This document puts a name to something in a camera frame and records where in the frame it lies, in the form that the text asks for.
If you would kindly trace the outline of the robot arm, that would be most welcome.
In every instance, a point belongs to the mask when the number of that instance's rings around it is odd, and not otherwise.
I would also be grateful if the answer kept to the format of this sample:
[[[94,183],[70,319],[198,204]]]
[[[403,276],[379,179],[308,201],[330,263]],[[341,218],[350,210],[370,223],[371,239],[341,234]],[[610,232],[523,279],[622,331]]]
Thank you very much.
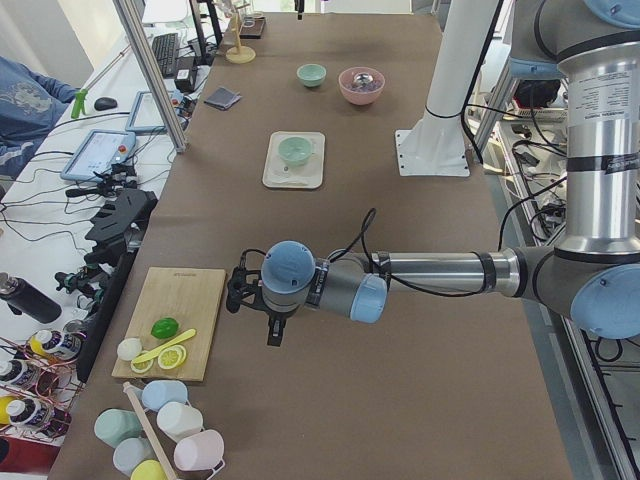
[[[315,257],[301,243],[239,264],[226,307],[265,312],[279,345],[299,308],[377,321],[391,290],[460,298],[498,292],[534,300],[608,339],[639,332],[639,5],[635,1],[519,1],[511,71],[568,81],[566,224],[547,247],[472,253],[353,253]]]

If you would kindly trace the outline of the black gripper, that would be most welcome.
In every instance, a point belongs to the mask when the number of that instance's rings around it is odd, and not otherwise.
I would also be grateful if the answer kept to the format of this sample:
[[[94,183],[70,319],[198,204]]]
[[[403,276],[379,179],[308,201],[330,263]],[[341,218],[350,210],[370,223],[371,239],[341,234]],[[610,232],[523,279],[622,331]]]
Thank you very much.
[[[241,306],[266,313],[269,316],[267,345],[272,347],[281,346],[286,319],[295,313],[295,310],[281,312],[268,306],[262,295],[260,271],[241,266],[233,269],[227,282],[225,306],[232,314],[237,313]]]

